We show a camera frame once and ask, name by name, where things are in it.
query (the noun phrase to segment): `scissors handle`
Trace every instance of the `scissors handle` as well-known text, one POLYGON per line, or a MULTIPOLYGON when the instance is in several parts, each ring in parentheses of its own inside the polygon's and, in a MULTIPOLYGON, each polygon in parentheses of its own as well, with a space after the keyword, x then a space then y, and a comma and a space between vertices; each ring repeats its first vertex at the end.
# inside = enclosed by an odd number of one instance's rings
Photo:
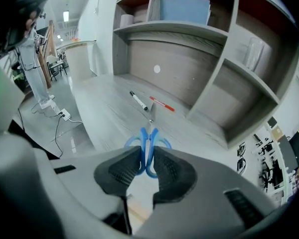
POLYGON ((125 143, 124 147, 129 147, 132 142, 135 140, 140 140, 141 141, 141 165, 140 168, 137 172, 137 175, 142 174, 145 169, 145 150, 146 150, 146 141, 149 138, 148 133, 146 132, 146 129, 144 127, 141 128, 139 135, 137 136, 132 136, 128 141, 125 143))
POLYGON ((159 131, 157 128, 154 128, 153 132, 149 135, 149 140, 150 140, 149 156, 148 156, 148 161, 146 163, 145 170, 150 178, 155 179, 155 178, 157 178, 157 175, 150 170, 150 166, 153 161, 154 146, 159 141, 164 143, 168 149, 171 149, 171 145, 165 138, 163 138, 159 135, 159 131))

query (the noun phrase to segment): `red pen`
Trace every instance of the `red pen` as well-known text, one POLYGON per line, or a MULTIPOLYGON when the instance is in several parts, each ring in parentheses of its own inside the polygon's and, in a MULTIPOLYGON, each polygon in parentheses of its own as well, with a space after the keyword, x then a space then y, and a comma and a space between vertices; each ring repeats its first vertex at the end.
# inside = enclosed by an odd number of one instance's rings
POLYGON ((168 106, 168 105, 166 105, 166 104, 162 103, 161 101, 159 101, 159 100, 155 99, 154 97, 149 97, 149 98, 150 98, 150 99, 152 99, 152 100, 154 100, 154 102, 156 102, 156 103, 160 104, 161 106, 164 106, 164 107, 166 107, 167 109, 171 110, 172 112, 174 112, 174 111, 175 111, 175 109, 174 109, 174 108, 172 108, 172 107, 170 107, 170 106, 168 106))

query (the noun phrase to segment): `marker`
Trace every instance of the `marker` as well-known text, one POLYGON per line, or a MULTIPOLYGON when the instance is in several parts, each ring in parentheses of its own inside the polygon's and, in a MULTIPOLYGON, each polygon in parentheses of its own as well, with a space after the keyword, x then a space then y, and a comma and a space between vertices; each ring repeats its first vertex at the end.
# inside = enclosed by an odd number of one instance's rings
POLYGON ((148 107, 137 97, 137 95, 134 94, 134 92, 132 90, 130 91, 130 94, 145 111, 148 110, 148 107))
POLYGON ((161 106, 164 106, 165 108, 167 108, 167 109, 171 110, 172 112, 174 112, 174 111, 175 111, 175 109, 174 109, 174 108, 172 108, 172 107, 170 107, 170 106, 168 106, 168 105, 164 104, 163 102, 161 102, 161 101, 159 101, 159 100, 155 99, 154 97, 149 97, 149 98, 150 98, 150 99, 152 99, 152 100, 154 100, 154 102, 156 102, 156 103, 160 104, 161 106))

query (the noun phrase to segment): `ceiling light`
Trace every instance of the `ceiling light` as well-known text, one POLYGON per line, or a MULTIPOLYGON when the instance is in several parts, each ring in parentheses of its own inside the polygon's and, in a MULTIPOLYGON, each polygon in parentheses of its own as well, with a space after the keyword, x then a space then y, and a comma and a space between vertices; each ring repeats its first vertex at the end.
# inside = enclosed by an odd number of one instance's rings
POLYGON ((69 21, 69 11, 68 10, 63 12, 63 20, 64 20, 64 22, 69 21))

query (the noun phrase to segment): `blue scissors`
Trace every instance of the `blue scissors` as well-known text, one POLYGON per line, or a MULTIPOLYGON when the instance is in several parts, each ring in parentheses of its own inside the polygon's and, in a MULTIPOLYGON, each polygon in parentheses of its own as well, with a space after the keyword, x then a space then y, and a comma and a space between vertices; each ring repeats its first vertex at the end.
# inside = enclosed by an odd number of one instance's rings
POLYGON ((150 178, 157 178, 157 175, 153 173, 150 170, 151 163, 153 161, 153 152, 154 152, 154 146, 157 142, 162 142, 165 144, 165 146, 169 149, 171 149, 170 143, 163 137, 160 136, 158 129, 155 127, 152 131, 152 133, 149 135, 148 131, 151 132, 151 126, 152 123, 155 120, 155 112, 156 112, 156 104, 153 103, 150 112, 149 112, 149 121, 146 124, 146 127, 142 127, 140 130, 140 133, 138 135, 132 136, 126 143, 124 147, 128 147, 131 145, 132 142, 135 140, 141 141, 141 167, 139 171, 137 172, 137 175, 142 174, 144 171, 146 171, 146 174, 150 178), (150 140, 150 147, 149 147, 149 156, 148 160, 145 163, 145 151, 146 151, 146 141, 150 140))

